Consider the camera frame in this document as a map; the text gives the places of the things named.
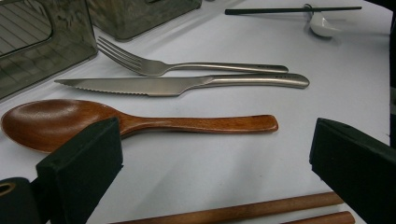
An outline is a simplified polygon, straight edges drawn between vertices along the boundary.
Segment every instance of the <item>wooden spoon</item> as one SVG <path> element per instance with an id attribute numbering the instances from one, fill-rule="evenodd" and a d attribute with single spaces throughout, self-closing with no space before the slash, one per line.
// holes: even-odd
<path id="1" fill-rule="evenodd" d="M 46 100 L 19 105 L 2 117 L 5 134 L 30 149 L 51 153 L 88 125 L 117 117 L 120 134 L 146 129 L 167 129 L 198 133 L 275 132 L 274 116 L 239 118 L 142 118 L 121 113 L 107 105 L 80 100 Z"/>

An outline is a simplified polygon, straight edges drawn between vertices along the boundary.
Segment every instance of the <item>serrated knife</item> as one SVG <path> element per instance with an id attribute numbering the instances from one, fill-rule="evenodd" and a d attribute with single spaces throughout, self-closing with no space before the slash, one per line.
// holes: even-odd
<path id="1" fill-rule="evenodd" d="M 279 86 L 304 89 L 309 80 L 298 74 L 243 74 L 204 77 L 126 77 L 56 79 L 55 82 L 88 91 L 179 96 L 184 91 L 221 86 Z"/>

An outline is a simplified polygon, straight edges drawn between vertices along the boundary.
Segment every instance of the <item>white table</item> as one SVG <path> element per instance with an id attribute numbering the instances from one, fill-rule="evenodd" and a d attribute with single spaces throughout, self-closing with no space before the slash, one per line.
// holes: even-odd
<path id="1" fill-rule="evenodd" d="M 167 63 L 226 62 L 286 65 L 311 81 L 305 90 L 223 87 L 179 97 L 145 97 L 80 91 L 55 78 L 137 77 L 102 53 L 0 104 L 80 99 L 143 117 L 276 116 L 270 134 L 141 133 L 122 141 L 124 167 L 89 223 L 158 217 L 331 191 L 311 171 L 309 151 L 317 118 L 334 119 L 389 143 L 389 27 L 391 12 L 361 0 L 312 0 L 320 7 L 362 6 L 323 12 L 344 32 L 332 39 L 309 30 L 304 13 L 226 16 L 225 8 L 301 7 L 303 0 L 204 1 L 120 47 Z M 95 29 L 96 35 L 110 36 Z M 167 77 L 229 72 L 175 71 Z M 0 179 L 36 178 L 46 155 L 27 150 L 0 133 Z M 279 223 L 337 211 L 331 206 L 240 223 Z M 364 223 L 354 213 L 357 223 Z"/>

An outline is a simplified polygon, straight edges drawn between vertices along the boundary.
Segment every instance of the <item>black chopstick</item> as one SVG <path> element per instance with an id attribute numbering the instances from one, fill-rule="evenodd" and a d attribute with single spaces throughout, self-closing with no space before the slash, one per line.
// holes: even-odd
<path id="1" fill-rule="evenodd" d="M 257 13 L 282 13 L 282 12 L 318 12 L 318 11 L 344 11 L 360 10 L 361 7 L 301 7 L 301 8 L 240 8 L 225 9 L 226 15 L 257 14 Z"/>

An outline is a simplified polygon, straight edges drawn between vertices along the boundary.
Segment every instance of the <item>fork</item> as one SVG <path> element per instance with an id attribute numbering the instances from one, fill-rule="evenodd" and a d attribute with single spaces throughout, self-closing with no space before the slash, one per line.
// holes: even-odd
<path id="1" fill-rule="evenodd" d="M 98 48 L 107 57 L 120 65 L 145 77 L 159 77 L 170 70 L 178 69 L 212 69 L 239 71 L 249 73 L 288 73 L 289 69 L 283 65 L 251 64 L 251 63 L 175 63 L 167 64 L 160 61 L 144 59 L 117 47 L 99 36 Z"/>

